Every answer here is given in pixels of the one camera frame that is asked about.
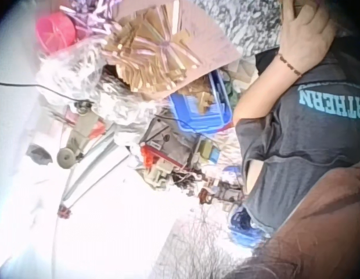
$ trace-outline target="wrist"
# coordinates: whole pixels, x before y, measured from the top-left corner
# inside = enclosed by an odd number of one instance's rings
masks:
[[[269,68],[278,80],[285,80],[291,84],[294,84],[301,77],[301,75],[295,73],[295,70],[291,69],[287,63],[282,61],[279,56],[274,57]]]

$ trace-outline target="blue object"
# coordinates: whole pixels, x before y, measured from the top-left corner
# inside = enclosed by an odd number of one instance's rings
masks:
[[[218,148],[213,147],[212,150],[211,150],[209,160],[211,162],[213,162],[214,164],[216,164],[217,160],[219,159],[219,156],[220,156],[220,150]]]
[[[170,95],[171,110],[182,131],[213,134],[232,121],[232,109],[226,94],[224,82],[217,70],[208,74],[215,103],[205,114],[197,108],[197,98],[177,92]]]
[[[251,217],[244,209],[238,208],[230,220],[229,229],[231,230],[231,240],[242,247],[254,248],[262,240],[264,232],[259,228],[251,228]]]

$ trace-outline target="person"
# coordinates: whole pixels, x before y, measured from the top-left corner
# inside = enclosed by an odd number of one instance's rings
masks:
[[[295,17],[283,0],[280,47],[257,55],[260,76],[234,111],[244,205],[270,235],[325,173],[360,162],[360,39],[335,35],[324,6]]]
[[[360,163],[326,173],[276,234],[224,279],[360,279]]]

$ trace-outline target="beaded bracelet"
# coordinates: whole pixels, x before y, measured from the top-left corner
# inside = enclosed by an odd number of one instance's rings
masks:
[[[294,71],[294,73],[295,73],[296,75],[298,75],[299,77],[303,76],[298,70],[296,70],[296,69],[294,68],[294,66],[292,66],[292,65],[283,57],[282,54],[279,53],[278,56],[279,56],[279,59],[280,59],[284,64],[286,64],[286,65],[288,66],[288,68],[290,68],[292,71]]]

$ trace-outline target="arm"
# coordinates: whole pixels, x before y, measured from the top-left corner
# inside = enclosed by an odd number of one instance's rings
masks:
[[[240,119],[256,119],[266,116],[276,101],[297,79],[298,76],[279,58],[275,57],[239,100],[233,114],[234,125],[237,125]]]
[[[304,74],[323,60],[336,29],[323,7],[305,5],[295,18],[293,2],[283,0],[279,53],[296,71]],[[240,119],[266,116],[297,79],[294,71],[276,57],[240,99],[234,111],[234,124]]]

